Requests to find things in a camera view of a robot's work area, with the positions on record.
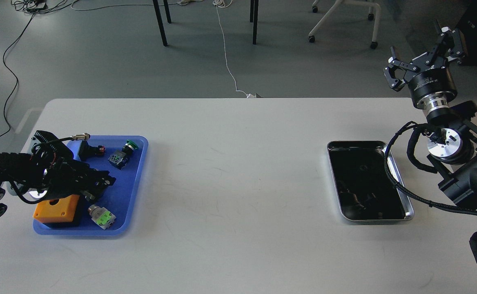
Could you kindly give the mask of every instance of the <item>orange box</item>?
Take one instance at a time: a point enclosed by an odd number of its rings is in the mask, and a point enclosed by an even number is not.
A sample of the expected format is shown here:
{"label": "orange box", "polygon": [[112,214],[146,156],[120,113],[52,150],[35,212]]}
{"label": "orange box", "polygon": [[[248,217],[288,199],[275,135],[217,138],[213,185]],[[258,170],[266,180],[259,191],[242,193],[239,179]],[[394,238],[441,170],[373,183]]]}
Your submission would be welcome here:
{"label": "orange box", "polygon": [[37,203],[33,218],[41,223],[71,222],[74,220],[80,196],[70,195],[62,199],[45,200]]}

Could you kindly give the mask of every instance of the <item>robotic arm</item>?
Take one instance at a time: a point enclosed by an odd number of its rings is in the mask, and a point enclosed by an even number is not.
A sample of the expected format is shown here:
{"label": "robotic arm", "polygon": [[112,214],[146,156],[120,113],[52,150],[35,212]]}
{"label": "robotic arm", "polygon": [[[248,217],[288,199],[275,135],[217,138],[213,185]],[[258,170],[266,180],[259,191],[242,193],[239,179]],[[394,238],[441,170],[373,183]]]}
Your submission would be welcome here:
{"label": "robotic arm", "polygon": [[[391,47],[392,57],[384,68],[388,85],[400,91],[405,85],[411,94],[415,108],[424,111],[427,123],[410,122],[403,126],[390,141],[388,148],[407,129],[414,129],[407,156],[418,169],[430,173],[440,173],[443,180],[438,188],[455,203],[444,205],[423,199],[404,187],[398,186],[392,175],[388,177],[395,186],[407,195],[421,202],[449,212],[477,215],[477,126],[470,120],[477,112],[472,101],[449,107],[449,102],[457,96],[455,83],[449,72],[449,63],[466,55],[464,38],[458,29],[440,28],[437,24],[438,39],[429,52],[412,59],[409,63],[399,60],[396,50]],[[397,71],[403,71],[403,78],[397,78]],[[415,158],[414,150],[420,135],[428,138],[427,159],[432,166]],[[450,172],[445,164],[460,165]],[[477,232],[470,239],[471,249],[477,262]]]}
{"label": "robotic arm", "polygon": [[[8,183],[11,194],[29,204],[72,194],[95,203],[116,179],[109,171],[97,171],[87,163],[74,160],[74,154],[63,143],[87,139],[89,134],[57,139],[50,132],[37,131],[32,138],[31,154],[0,153],[0,200],[5,195],[1,186]],[[27,193],[31,199],[24,197]],[[6,210],[7,206],[0,203],[0,216]]]}

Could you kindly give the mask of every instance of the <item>white chair base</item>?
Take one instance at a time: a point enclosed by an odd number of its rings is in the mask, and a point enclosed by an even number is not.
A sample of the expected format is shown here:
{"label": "white chair base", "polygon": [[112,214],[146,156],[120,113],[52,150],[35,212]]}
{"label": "white chair base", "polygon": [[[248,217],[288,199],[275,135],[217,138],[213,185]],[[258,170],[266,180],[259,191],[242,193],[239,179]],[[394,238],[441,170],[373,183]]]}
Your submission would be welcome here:
{"label": "white chair base", "polygon": [[[320,0],[315,0],[313,2],[313,12],[317,12],[317,4]],[[315,41],[315,32],[324,24],[326,19],[340,6],[341,4],[351,4],[351,5],[359,5],[359,6],[369,6],[369,15],[368,19],[372,20],[374,18],[374,27],[373,27],[373,39],[371,40],[371,48],[375,49],[378,45],[377,43],[377,36],[378,36],[378,27],[380,26],[380,15],[382,10],[380,5],[371,1],[361,1],[361,0],[335,0],[333,6],[326,12],[324,17],[315,25],[315,27],[309,32],[309,42],[313,43]]]}

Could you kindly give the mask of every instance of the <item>chair leg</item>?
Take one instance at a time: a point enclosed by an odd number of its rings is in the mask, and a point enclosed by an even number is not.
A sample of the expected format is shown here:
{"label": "chair leg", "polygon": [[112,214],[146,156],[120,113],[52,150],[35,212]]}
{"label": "chair leg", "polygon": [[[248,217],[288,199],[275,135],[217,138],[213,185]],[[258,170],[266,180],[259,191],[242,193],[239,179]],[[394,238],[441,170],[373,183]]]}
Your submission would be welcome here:
{"label": "chair leg", "polygon": [[380,26],[380,17],[382,15],[382,9],[378,3],[375,3],[374,6],[375,15],[374,15],[374,26],[373,26],[373,42],[377,41],[378,36],[378,27]]}
{"label": "chair leg", "polygon": [[374,7],[369,6],[368,20],[373,20],[374,18]]}
{"label": "chair leg", "polygon": [[313,37],[315,35],[315,32],[322,26],[322,24],[326,21],[326,19],[337,9],[338,6],[340,6],[344,2],[344,0],[335,0],[335,4],[326,12],[326,14],[322,17],[322,19],[318,22],[318,24],[315,25],[315,27],[309,32],[309,37]]}
{"label": "chair leg", "polygon": [[380,5],[375,2],[365,2],[365,1],[357,1],[357,0],[345,0],[344,3],[351,4],[351,5],[359,5],[359,6],[369,6],[373,7],[375,11],[374,16],[374,26],[373,26],[373,39],[371,41],[371,48],[375,49],[378,45],[377,37],[378,37],[378,27],[380,26],[380,15],[382,14],[382,9]]}

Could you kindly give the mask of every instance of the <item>white cable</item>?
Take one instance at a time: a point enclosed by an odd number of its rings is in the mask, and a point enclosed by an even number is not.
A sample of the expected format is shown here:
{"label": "white cable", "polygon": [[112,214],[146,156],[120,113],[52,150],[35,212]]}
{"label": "white cable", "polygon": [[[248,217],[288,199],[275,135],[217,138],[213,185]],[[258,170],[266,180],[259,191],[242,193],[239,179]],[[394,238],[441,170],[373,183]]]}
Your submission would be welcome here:
{"label": "white cable", "polygon": [[202,2],[202,1],[204,0],[179,0],[177,4],[180,6],[185,6],[185,5],[188,5],[190,2]]}
{"label": "white cable", "polygon": [[218,7],[218,8],[228,8],[231,3],[233,3],[233,0],[231,0],[231,2],[229,4],[226,4],[226,1],[225,0],[214,0],[213,1],[213,5]]}
{"label": "white cable", "polygon": [[218,5],[215,5],[216,7],[216,15],[218,16],[218,24],[220,26],[220,31],[222,31],[222,40],[224,41],[224,58],[226,59],[226,67],[227,67],[227,71],[230,73],[231,77],[233,78],[233,82],[235,82],[235,92],[242,92],[244,93],[244,95],[246,95],[246,98],[247,98],[247,94],[246,92],[244,91],[241,91],[237,88],[237,80],[235,80],[235,77],[233,76],[233,74],[231,73],[231,70],[230,70],[230,67],[227,65],[227,54],[226,54],[226,38],[224,37],[224,29],[222,28],[222,24],[220,23],[220,15],[218,14]]}

